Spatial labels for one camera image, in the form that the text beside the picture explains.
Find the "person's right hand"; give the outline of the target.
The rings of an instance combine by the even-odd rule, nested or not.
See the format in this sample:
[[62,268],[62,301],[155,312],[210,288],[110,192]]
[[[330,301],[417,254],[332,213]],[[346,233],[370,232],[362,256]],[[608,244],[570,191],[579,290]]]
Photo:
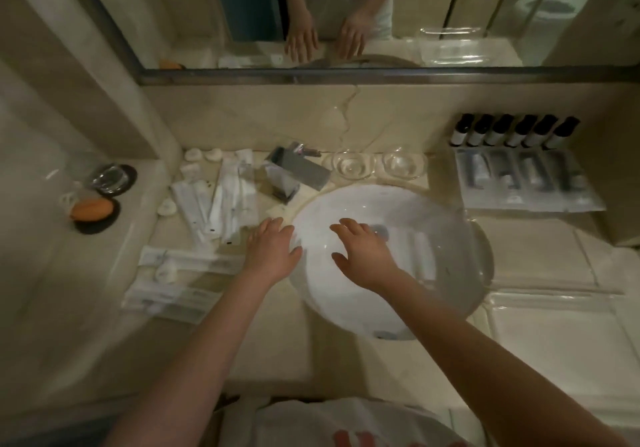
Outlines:
[[330,230],[340,239],[346,251],[343,255],[353,263],[353,273],[344,276],[357,286],[379,293],[401,275],[386,242],[376,232],[375,238],[340,238],[339,222],[332,224]]

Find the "person's left hand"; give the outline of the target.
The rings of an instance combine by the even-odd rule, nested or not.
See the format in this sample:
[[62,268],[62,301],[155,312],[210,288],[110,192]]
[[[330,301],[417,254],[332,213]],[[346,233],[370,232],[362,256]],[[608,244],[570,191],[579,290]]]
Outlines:
[[282,217],[267,218],[250,235],[239,280],[268,289],[286,279],[294,270],[288,267],[293,225]]

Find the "person's left forearm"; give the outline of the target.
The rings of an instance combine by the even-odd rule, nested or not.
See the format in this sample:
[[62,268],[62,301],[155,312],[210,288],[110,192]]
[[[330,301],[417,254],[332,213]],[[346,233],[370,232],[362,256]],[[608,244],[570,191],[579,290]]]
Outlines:
[[290,268],[245,269],[103,447],[198,447],[230,367],[268,291]]

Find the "person's right forearm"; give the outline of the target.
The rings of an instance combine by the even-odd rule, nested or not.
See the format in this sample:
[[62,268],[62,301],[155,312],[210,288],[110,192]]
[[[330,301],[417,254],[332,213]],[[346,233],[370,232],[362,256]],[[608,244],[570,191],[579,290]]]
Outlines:
[[547,378],[393,270],[372,287],[395,310],[499,447],[628,447]]

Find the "clear glass dish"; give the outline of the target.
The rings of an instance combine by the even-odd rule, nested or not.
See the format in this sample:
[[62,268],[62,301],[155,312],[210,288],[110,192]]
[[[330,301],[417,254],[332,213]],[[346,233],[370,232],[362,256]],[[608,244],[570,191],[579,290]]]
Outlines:
[[396,146],[383,152],[381,164],[388,176],[404,181],[424,176],[428,168],[425,153],[407,146]]
[[371,153],[346,149],[334,153],[330,163],[338,177],[348,181],[361,181],[373,175],[375,158]]

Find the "white round sink basin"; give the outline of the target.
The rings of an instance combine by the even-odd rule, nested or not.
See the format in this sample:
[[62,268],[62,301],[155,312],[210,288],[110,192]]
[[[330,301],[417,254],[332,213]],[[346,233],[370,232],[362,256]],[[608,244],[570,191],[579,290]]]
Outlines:
[[368,338],[415,338],[384,299],[352,283],[334,264],[332,253],[346,254],[330,230],[341,218],[370,225],[400,269],[464,317],[484,300],[493,278],[492,253],[482,230],[462,211],[407,188],[358,184],[318,195],[292,221],[292,245],[301,246],[303,256],[289,281],[328,322]]

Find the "pile of white amenity packets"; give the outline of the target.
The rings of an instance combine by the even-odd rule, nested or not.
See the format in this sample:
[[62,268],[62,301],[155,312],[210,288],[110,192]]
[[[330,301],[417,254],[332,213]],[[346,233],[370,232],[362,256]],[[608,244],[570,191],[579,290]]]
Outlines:
[[[182,178],[170,185],[169,198],[178,207],[174,216],[179,215],[187,226],[191,244],[187,249],[144,246],[138,266],[149,272],[140,273],[124,293],[123,310],[198,324],[221,294],[181,284],[179,274],[232,276],[241,269],[243,232],[259,221],[255,160],[250,149],[224,153],[220,163],[204,158],[183,162]],[[154,273],[167,259],[172,259],[178,269],[177,281],[158,284]]]

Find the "grey toiletry tube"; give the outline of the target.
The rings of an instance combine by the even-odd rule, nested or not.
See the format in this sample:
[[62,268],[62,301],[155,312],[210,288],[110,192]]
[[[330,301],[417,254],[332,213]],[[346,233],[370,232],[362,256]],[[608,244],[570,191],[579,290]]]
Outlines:
[[488,160],[483,153],[472,152],[469,155],[470,185],[475,189],[485,189],[492,184],[492,174]]
[[508,154],[498,152],[493,155],[494,166],[501,184],[508,190],[520,190],[521,185],[516,176],[515,168],[509,160]]
[[550,191],[550,180],[541,160],[533,155],[527,155],[522,159],[524,174],[530,186],[540,192]]

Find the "person's white shirt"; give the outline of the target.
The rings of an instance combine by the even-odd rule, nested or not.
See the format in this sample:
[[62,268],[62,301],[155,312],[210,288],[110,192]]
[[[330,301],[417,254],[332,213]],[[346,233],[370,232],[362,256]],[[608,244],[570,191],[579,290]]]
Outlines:
[[242,396],[225,409],[218,447],[475,446],[432,413],[401,404]]

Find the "clear acrylic amenity tray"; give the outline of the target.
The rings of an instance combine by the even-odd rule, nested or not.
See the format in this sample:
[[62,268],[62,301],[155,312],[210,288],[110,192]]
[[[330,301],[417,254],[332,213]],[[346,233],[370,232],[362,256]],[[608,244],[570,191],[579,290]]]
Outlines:
[[[480,152],[486,156],[492,174],[492,184],[479,190],[470,185],[469,155]],[[520,190],[508,190],[496,173],[493,155],[508,154],[520,182]],[[533,189],[522,165],[523,157],[538,157],[550,180],[550,191]],[[460,183],[461,198],[467,209],[531,211],[535,213],[589,213],[605,211],[606,205],[592,187],[574,155],[564,149],[539,151],[532,149],[509,150],[498,148],[456,148],[454,157]]]

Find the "row of dark toiletry bottles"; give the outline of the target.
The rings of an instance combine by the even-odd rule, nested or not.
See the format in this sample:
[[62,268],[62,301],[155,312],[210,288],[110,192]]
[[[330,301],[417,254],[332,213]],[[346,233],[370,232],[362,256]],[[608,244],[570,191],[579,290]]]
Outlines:
[[574,116],[563,120],[554,114],[464,113],[449,137],[450,147],[506,147],[555,151],[576,132],[582,121]]

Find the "black round soap dish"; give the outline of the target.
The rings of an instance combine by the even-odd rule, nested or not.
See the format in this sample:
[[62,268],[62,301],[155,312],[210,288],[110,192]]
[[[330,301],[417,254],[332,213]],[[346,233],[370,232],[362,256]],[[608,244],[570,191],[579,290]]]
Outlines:
[[106,198],[106,199],[111,200],[114,203],[115,205],[114,213],[107,219],[104,219],[98,222],[92,222],[92,223],[75,222],[71,219],[71,222],[73,223],[73,226],[78,233],[83,235],[96,235],[104,232],[105,230],[107,230],[108,228],[110,228],[112,225],[116,223],[122,210],[121,204],[119,203],[119,201],[115,199],[111,199],[111,198]]

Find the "orange soap bar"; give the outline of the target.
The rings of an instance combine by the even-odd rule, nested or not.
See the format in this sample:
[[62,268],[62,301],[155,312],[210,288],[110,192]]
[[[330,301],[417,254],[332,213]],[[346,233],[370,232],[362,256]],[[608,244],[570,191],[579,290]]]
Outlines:
[[71,207],[69,217],[75,222],[92,223],[107,219],[114,211],[114,203],[106,198],[82,199]]

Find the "large clear acrylic tray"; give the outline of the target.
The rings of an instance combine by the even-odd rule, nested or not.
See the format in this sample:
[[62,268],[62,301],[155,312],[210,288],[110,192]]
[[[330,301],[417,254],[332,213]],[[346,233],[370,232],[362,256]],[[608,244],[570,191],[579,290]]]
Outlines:
[[626,329],[619,295],[490,293],[490,335],[593,410],[640,414],[640,343]]

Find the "wall mirror with metal frame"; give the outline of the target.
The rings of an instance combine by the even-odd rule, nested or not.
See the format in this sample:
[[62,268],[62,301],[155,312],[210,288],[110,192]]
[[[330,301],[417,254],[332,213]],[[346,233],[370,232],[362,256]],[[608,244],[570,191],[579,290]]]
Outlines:
[[640,83],[640,63],[633,66],[566,65],[474,69],[146,69],[101,0],[78,1],[105,37],[108,46],[140,86]]

